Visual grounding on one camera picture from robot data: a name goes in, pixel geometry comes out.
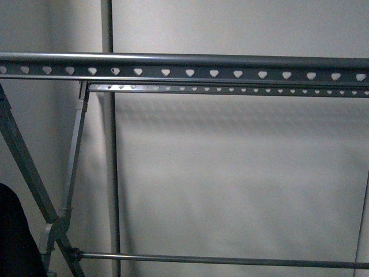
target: perforated metal rail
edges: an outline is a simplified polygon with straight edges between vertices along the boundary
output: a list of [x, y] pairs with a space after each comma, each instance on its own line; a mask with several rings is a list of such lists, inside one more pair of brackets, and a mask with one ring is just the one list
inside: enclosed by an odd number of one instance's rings
[[0, 78], [87, 80], [100, 92], [369, 98], [369, 59], [0, 53]]

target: gray metal bar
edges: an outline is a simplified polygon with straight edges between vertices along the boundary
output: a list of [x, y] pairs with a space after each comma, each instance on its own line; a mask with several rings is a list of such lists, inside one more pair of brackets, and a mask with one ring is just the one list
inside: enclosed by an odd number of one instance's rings
[[196, 264], [239, 264], [239, 265], [269, 265], [275, 267], [321, 267], [321, 268], [356, 268], [369, 269], [369, 263], [350, 261], [310, 261], [310, 260], [275, 260], [275, 259], [245, 259], [223, 257], [193, 257], [165, 255], [129, 255], [120, 253], [75, 253], [77, 259], [113, 259], [134, 261], [159, 261], [166, 263], [196, 263]]
[[[362, 220], [360, 222], [360, 229], [359, 229], [359, 237], [357, 239], [357, 247], [356, 247], [356, 255], [355, 255], [355, 262], [359, 262], [360, 260], [364, 260], [368, 256], [369, 250], [369, 218], [368, 218], [368, 188], [369, 188], [369, 173], [367, 178], [367, 186], [365, 189], [364, 195], [364, 204], [363, 204], [363, 213], [362, 213]], [[364, 277], [366, 276], [366, 272], [361, 272], [358, 270], [354, 270], [353, 277]]]
[[[101, 1], [101, 22], [103, 51], [113, 53], [114, 42], [111, 0]], [[111, 251], [120, 252], [121, 232], [119, 224], [118, 165], [116, 157], [115, 94], [113, 92], [104, 95], [104, 121]], [[112, 276], [121, 277], [121, 262], [118, 260], [113, 260], [111, 262]]]
[[91, 92], [104, 93], [171, 93], [171, 94], [206, 94], [206, 95], [259, 95], [259, 96], [300, 96], [300, 97], [326, 97], [326, 98], [369, 98], [368, 90], [355, 87], [335, 87], [327, 89], [325, 87], [286, 87], [284, 85], [260, 85], [252, 84], [92, 84], [89, 87]]
[[16, 121], [10, 111], [11, 106], [0, 85], [0, 130], [20, 169], [33, 198], [45, 218], [46, 223], [58, 219], [57, 212], [48, 196], [41, 177], [27, 149]]
[[363, 58], [316, 58], [271, 57], [241, 55], [195, 54], [97, 54], [97, 53], [13, 53], [0, 52], [0, 63], [24, 63], [26, 65], [62, 64], [75, 65], [149, 65], [149, 66], [226, 66], [251, 68], [321, 68], [321, 69], [369, 69], [369, 59]]
[[61, 217], [65, 219], [65, 230], [67, 231], [70, 224], [71, 216], [71, 202], [73, 198], [74, 183], [76, 180], [77, 163], [80, 154], [82, 132], [85, 122], [85, 115], [88, 106], [88, 85], [86, 81], [83, 81], [80, 86], [80, 105], [77, 107], [76, 120], [74, 122], [73, 135], [71, 139], [70, 152], [68, 167], [66, 173], [66, 179], [64, 183], [63, 196], [62, 196], [62, 206], [60, 210], [62, 211]]
[[95, 84], [116, 81], [131, 85], [223, 85], [229, 88], [248, 85], [369, 91], [369, 59], [0, 53], [0, 78], [89, 80]]

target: vertical pole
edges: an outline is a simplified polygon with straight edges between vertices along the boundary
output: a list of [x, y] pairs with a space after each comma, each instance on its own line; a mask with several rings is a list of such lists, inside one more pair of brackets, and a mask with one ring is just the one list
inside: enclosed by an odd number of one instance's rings
[[[369, 259], [369, 173], [367, 179], [367, 186], [365, 189], [362, 221], [360, 223], [359, 238], [357, 240], [356, 256], [355, 262], [367, 261]], [[355, 269], [353, 272], [353, 277], [365, 277], [369, 276], [368, 272], [365, 270]]]
[[[103, 33], [103, 51], [113, 53], [112, 2], [101, 2], [101, 19]], [[106, 164], [108, 201], [110, 215], [111, 250], [121, 252], [121, 233], [119, 228], [119, 198], [118, 198], [118, 165], [116, 157], [116, 125], [115, 125], [115, 94], [104, 95], [104, 132], [106, 144]], [[121, 276], [121, 262], [112, 261], [113, 277]]]

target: horizontal rod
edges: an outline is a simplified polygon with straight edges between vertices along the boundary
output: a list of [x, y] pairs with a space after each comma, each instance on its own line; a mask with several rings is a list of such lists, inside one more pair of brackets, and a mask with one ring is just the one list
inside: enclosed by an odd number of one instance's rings
[[195, 54], [104, 54], [104, 53], [13, 53], [0, 52], [0, 63], [23, 62], [25, 64], [106, 64], [150, 66], [246, 66], [250, 68], [320, 68], [320, 69], [369, 69], [369, 59], [364, 58], [316, 58], [271, 57], [242, 55]]
[[275, 267], [369, 269], [369, 263], [355, 263], [350, 261], [309, 261], [309, 260], [244, 259], [244, 258], [165, 256], [165, 255], [129, 255], [120, 253], [97, 253], [97, 252], [93, 253], [80, 252], [72, 255], [75, 255], [75, 257], [78, 259], [160, 261], [169, 263], [197, 263], [197, 264], [269, 265]]

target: diagonal metal leg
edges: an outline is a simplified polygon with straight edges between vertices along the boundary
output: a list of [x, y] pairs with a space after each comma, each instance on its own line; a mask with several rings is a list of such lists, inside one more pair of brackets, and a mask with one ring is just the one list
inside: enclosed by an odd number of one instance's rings
[[82, 140], [82, 131], [85, 123], [85, 115], [88, 106], [88, 85], [83, 81], [80, 87], [80, 105], [77, 107], [76, 120], [74, 122], [73, 136], [69, 152], [67, 175], [64, 183], [61, 217], [65, 219], [65, 231], [68, 230], [71, 216], [71, 201], [73, 198], [74, 182], [76, 180], [77, 163], [80, 155], [80, 147]]
[[46, 224], [46, 227], [40, 236], [40, 253], [46, 271], [48, 271], [50, 266], [51, 252], [54, 250], [55, 241], [61, 235], [67, 233], [70, 224], [72, 210], [71, 201], [73, 197], [74, 181], [76, 180], [78, 156], [80, 153], [82, 131], [85, 122], [85, 114], [87, 112], [88, 98], [89, 93], [87, 90], [87, 83], [84, 81], [80, 86], [81, 103], [77, 107], [76, 120], [74, 123], [73, 136], [70, 146], [68, 168], [63, 190], [62, 207], [60, 209], [62, 214], [60, 220], [54, 222], [54, 224]]
[[9, 101], [0, 85], [0, 131], [46, 223], [52, 223], [58, 218], [57, 212], [52, 205], [10, 109]]
[[[10, 103], [0, 85], [0, 131], [47, 223], [42, 234], [47, 239], [41, 246], [44, 246], [46, 252], [50, 252], [56, 241], [73, 276], [84, 277], [79, 262], [70, 254], [71, 245], [66, 235], [65, 218], [58, 216], [10, 109]], [[49, 264], [50, 257], [46, 257], [43, 262]]]

